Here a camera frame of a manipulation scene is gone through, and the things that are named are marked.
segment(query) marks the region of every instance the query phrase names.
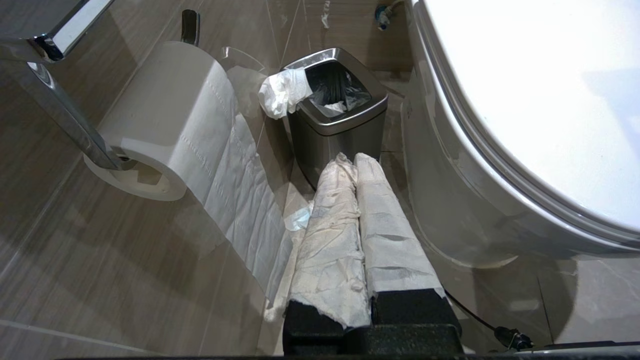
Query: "black object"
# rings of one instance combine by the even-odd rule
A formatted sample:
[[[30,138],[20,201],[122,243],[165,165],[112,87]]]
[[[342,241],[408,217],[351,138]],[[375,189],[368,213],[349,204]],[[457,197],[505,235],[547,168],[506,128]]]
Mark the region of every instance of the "black object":
[[[444,323],[373,325],[347,332],[346,354],[451,356],[463,354],[455,326]]]
[[[318,310],[297,301],[289,301],[282,327],[282,350],[285,355],[341,354],[342,325]]]
[[[433,289],[384,291],[371,299],[370,327],[346,329],[313,306],[289,301],[282,329],[286,356],[462,354],[453,309]]]
[[[434,289],[383,291],[371,300],[371,322],[381,324],[451,324],[462,326],[447,299]]]
[[[493,335],[507,350],[514,348],[520,351],[533,347],[531,339],[518,331],[518,329],[507,329],[504,326],[498,326],[493,331]]]

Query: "black trash bag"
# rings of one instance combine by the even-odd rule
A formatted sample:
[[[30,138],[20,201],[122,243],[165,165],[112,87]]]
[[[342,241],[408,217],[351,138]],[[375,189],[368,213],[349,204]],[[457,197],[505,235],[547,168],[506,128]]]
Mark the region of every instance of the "black trash bag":
[[[307,69],[306,73],[309,87],[313,91],[309,99],[326,117],[342,115],[371,100],[371,94],[360,80],[341,63],[324,63]]]

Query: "chrome holder arm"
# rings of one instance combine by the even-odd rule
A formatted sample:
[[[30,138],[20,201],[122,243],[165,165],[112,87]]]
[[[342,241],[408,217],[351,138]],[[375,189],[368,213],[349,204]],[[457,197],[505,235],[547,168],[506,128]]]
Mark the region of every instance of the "chrome holder arm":
[[[2,63],[9,75],[96,165],[111,170],[123,168],[123,161],[104,142],[43,64],[19,61]]]

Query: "toilet paper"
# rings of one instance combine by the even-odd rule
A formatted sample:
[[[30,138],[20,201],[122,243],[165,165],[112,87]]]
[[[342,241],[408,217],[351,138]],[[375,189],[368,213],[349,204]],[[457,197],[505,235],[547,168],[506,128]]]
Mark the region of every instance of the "toilet paper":
[[[291,300],[314,306],[343,328],[371,324],[357,181],[358,172],[343,153],[322,171],[290,289]]]
[[[85,157],[96,175],[155,200],[189,188],[273,299],[292,243],[220,64],[192,45],[159,44],[98,130],[138,164],[118,172]]]
[[[380,164],[358,153],[360,234],[369,295],[381,291],[444,289],[416,239]]]

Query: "wall tile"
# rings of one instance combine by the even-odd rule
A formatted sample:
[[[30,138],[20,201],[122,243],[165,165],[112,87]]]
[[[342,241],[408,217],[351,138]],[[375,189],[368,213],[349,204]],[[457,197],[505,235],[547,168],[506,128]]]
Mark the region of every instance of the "wall tile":
[[[0,318],[167,354],[194,354],[224,237],[193,195],[126,194],[81,163],[0,279]]]
[[[374,11],[377,0],[333,0],[329,29],[320,21],[324,0],[305,0],[311,51],[342,47],[371,70],[409,71],[413,60],[407,33],[404,5],[386,31],[376,27]]]
[[[11,360],[61,357],[149,356],[143,350],[115,347],[56,334],[0,325],[0,358]]]
[[[218,58],[230,46],[261,62],[269,74],[277,71],[280,58],[265,0],[205,0],[200,13],[200,48]]]
[[[93,124],[105,116],[182,1],[118,0],[51,74]]]
[[[2,68],[0,119],[1,273],[79,154]]]
[[[294,28],[292,30],[292,26],[294,25],[294,19],[297,17],[296,10],[299,4],[301,4],[301,0],[267,0],[269,16],[273,25],[273,35],[278,49],[278,59],[282,60],[287,42],[290,41],[289,34],[291,36],[297,35],[297,29]]]
[[[265,297],[240,257],[229,249],[201,356],[252,356],[258,344]]]
[[[98,124],[180,1],[115,1],[53,76]],[[0,269],[31,228],[79,150],[0,69]]]
[[[289,42],[282,57],[281,67],[310,53],[311,48],[309,47],[305,5],[303,1],[300,1],[295,19],[293,20]]]

